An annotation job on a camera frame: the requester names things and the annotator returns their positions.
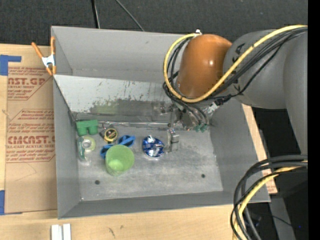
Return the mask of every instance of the green cup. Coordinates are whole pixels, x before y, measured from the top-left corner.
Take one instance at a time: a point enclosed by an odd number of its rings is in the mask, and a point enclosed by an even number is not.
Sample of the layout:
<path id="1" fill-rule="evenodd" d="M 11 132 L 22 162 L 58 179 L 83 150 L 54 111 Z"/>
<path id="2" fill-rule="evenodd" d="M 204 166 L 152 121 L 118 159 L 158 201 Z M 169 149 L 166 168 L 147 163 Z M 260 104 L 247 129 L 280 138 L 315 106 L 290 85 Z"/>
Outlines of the green cup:
<path id="1" fill-rule="evenodd" d="M 106 171 L 112 176 L 119 176 L 135 163 L 135 155 L 125 145 L 114 145 L 105 154 Z"/>

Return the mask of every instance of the black floor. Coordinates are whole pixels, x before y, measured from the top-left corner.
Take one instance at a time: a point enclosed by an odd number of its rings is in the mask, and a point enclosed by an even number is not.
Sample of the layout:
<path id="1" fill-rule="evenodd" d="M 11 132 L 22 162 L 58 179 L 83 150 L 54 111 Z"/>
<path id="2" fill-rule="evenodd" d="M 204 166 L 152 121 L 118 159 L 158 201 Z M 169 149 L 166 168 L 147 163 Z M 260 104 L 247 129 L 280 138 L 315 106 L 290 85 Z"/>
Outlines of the black floor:
<path id="1" fill-rule="evenodd" d="M 120 1 L 148 32 L 190 33 L 199 28 L 233 42 L 253 31 L 308 24 L 308 0 Z M 101 28 L 140 31 L 115 0 L 95 3 Z M 0 0 L 0 43 L 48 45 L 51 25 L 94 28 L 90 0 Z M 271 157 L 299 154 L 285 110 L 257 108 L 254 112 Z M 281 189 L 291 181 L 284 178 L 278 184 Z M 308 239 L 308 182 L 288 193 L 284 199 L 296 239 Z M 250 208 L 263 215 L 258 226 L 262 239 L 277 239 L 268 205 L 252 204 Z"/>

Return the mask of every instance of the wooden table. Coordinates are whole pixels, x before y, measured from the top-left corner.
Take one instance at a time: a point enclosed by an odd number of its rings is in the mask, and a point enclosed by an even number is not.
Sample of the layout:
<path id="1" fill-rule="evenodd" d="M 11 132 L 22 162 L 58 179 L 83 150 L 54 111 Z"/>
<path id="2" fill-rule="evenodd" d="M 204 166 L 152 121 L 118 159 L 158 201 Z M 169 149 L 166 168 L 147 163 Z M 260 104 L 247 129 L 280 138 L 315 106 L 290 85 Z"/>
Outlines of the wooden table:
<path id="1" fill-rule="evenodd" d="M 30 52 L 29 45 L 0 44 L 2 55 L 16 51 L 23 55 L 26 50 Z M 49 47 L 41 50 L 49 54 Z M 8 77 L 0 75 L 0 190 L 5 189 L 7 82 Z M 262 160 L 266 153 L 252 109 L 243 107 L 258 158 Z M 268 190 L 277 191 L 274 182 Z M 227 240 L 232 239 L 229 222 L 232 208 L 219 205 L 63 220 L 57 219 L 57 210 L 24 212 L 0 216 L 0 239 L 49 240 L 51 225 L 70 223 L 73 240 Z"/>

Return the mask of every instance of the cardboard box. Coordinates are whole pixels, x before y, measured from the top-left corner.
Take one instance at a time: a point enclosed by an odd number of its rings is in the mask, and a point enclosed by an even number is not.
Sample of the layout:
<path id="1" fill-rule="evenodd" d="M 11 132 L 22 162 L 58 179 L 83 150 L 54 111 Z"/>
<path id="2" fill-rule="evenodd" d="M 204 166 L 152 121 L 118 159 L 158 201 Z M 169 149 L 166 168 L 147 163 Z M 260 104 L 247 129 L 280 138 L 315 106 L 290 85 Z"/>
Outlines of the cardboard box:
<path id="1" fill-rule="evenodd" d="M 40 46 L 45 56 L 47 46 Z M 57 208 L 53 78 L 31 45 L 1 44 L 0 54 L 21 56 L 9 62 L 5 115 L 4 212 Z"/>

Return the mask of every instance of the yellow cable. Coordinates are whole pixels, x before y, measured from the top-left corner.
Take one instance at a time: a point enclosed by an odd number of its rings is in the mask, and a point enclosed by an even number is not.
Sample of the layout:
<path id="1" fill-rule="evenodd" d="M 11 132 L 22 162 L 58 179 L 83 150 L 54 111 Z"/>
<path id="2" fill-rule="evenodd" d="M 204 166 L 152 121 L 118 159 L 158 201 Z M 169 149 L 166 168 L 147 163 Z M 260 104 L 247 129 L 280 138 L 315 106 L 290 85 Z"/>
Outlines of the yellow cable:
<path id="1" fill-rule="evenodd" d="M 200 34 L 198 33 L 192 33 L 192 34 L 187 34 L 185 36 L 182 36 L 181 38 L 179 38 L 178 40 L 176 40 L 171 47 L 169 48 L 165 58 L 164 58 L 164 63 L 163 63 L 163 75 L 164 75 L 164 80 L 166 85 L 168 86 L 169 91 L 176 96 L 178 99 L 182 100 L 183 102 L 186 103 L 196 103 L 196 102 L 200 102 L 204 99 L 206 99 L 208 96 L 210 96 L 215 90 L 217 90 L 220 85 L 227 79 L 227 77 L 236 69 L 236 67 L 245 59 L 245 57 L 251 53 L 253 51 L 253 49 L 255 49 L 257 46 L 261 45 L 263 42 L 265 42 L 266 40 L 282 33 L 285 31 L 290 31 L 290 30 L 294 30 L 294 29 L 298 29 L 298 28 L 303 28 L 303 27 L 307 27 L 306 25 L 291 25 L 291 26 L 285 26 L 283 28 L 277 29 L 269 34 L 267 34 L 266 36 L 264 36 L 263 38 L 261 38 L 259 41 L 257 41 L 256 43 L 254 43 L 252 46 L 250 46 L 237 60 L 235 63 L 233 63 L 233 65 L 227 70 L 227 72 L 222 76 L 222 78 L 220 78 L 220 80 L 204 95 L 197 97 L 197 98 L 186 98 L 186 97 L 182 97 L 179 93 L 177 93 L 173 87 L 171 86 L 169 79 L 168 79 L 168 58 L 170 53 L 172 52 L 172 50 L 174 49 L 174 47 L 180 43 L 181 41 L 189 38 L 189 37 L 195 37 L 198 36 Z"/>
<path id="2" fill-rule="evenodd" d="M 275 171 L 275 173 L 280 173 L 280 172 L 288 172 L 288 171 L 291 171 L 291 170 L 294 170 L 296 168 L 299 168 L 300 166 L 293 166 L 293 167 L 283 167 L 283 168 L 280 168 L 278 170 Z M 249 201 L 251 200 L 251 198 L 258 192 L 259 189 L 261 189 L 261 187 L 266 184 L 268 181 L 272 180 L 273 178 L 277 177 L 279 174 L 274 174 L 274 175 L 270 175 L 270 176 L 267 176 L 266 178 L 264 178 L 263 180 L 261 180 L 261 182 L 256 185 L 249 193 L 248 195 L 245 197 L 245 199 L 243 200 L 243 202 L 241 203 L 240 207 L 239 207 L 239 215 L 240 217 L 242 216 L 242 213 L 244 212 L 247 204 L 249 203 Z M 236 231 L 238 231 L 238 222 L 236 221 L 236 219 L 234 219 L 234 228 Z M 232 235 L 232 239 L 233 240 L 237 240 L 237 236 L 235 233 L 233 233 Z"/>

